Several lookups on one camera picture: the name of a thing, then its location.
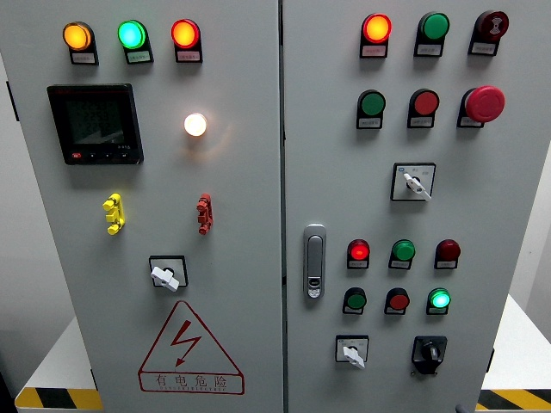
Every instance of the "meter display screen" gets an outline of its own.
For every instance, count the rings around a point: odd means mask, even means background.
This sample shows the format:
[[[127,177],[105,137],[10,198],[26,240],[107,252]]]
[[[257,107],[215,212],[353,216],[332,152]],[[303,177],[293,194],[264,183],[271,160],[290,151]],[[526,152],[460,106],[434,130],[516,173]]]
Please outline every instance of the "meter display screen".
[[[65,163],[143,161],[132,85],[53,85],[47,88]]]

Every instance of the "white indicator light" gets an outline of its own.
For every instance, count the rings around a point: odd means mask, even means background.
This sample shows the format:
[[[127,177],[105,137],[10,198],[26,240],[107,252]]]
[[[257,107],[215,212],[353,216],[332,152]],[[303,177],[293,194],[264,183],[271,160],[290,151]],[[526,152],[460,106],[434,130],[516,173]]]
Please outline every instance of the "white indicator light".
[[[201,136],[207,130],[207,120],[202,114],[190,114],[183,122],[183,128],[191,136]]]

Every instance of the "electrical hazard triangle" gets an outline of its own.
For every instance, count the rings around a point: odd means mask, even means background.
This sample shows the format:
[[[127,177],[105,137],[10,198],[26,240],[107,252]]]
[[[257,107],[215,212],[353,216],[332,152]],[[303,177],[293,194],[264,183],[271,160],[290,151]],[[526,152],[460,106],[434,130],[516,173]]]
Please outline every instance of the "electrical hazard triangle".
[[[245,377],[186,301],[177,301],[138,371],[142,391],[245,394]]]

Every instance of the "white switch handle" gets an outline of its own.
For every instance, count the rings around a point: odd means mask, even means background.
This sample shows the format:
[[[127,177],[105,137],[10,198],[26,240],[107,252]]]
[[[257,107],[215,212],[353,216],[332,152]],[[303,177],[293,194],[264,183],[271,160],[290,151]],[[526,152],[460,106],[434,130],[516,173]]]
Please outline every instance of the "white switch handle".
[[[168,288],[172,292],[175,292],[180,285],[180,281],[174,278],[174,273],[169,269],[161,269],[154,267],[152,270],[152,278],[159,281],[163,287]]]
[[[362,370],[365,369],[365,364],[363,364],[363,359],[358,354],[358,350],[355,348],[343,347],[343,351],[344,357],[346,357],[346,360],[348,360],[352,366],[361,368]]]
[[[429,201],[432,199],[424,186],[421,185],[421,182],[419,182],[417,179],[413,178],[408,173],[404,174],[404,179],[406,179],[407,187],[411,189],[414,193],[421,195],[424,200]]]

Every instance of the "lightning bolt symbol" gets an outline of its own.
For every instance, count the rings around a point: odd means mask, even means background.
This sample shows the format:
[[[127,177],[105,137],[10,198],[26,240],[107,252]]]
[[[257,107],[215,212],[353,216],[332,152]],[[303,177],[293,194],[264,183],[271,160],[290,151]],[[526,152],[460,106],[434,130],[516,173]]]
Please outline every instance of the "lightning bolt symbol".
[[[176,360],[175,368],[184,363],[186,355],[188,355],[188,353],[193,349],[193,347],[195,347],[199,340],[201,340],[201,336],[188,338],[187,340],[181,340],[183,333],[186,332],[190,325],[191,322],[189,320],[184,321],[182,327],[180,328],[180,331],[178,331],[178,334],[176,334],[176,337],[174,337],[174,340],[172,340],[172,343],[170,344],[171,346],[176,346],[178,344],[184,344],[185,342],[193,342],[191,346],[189,346],[188,351],[186,351],[186,353],[181,358]]]

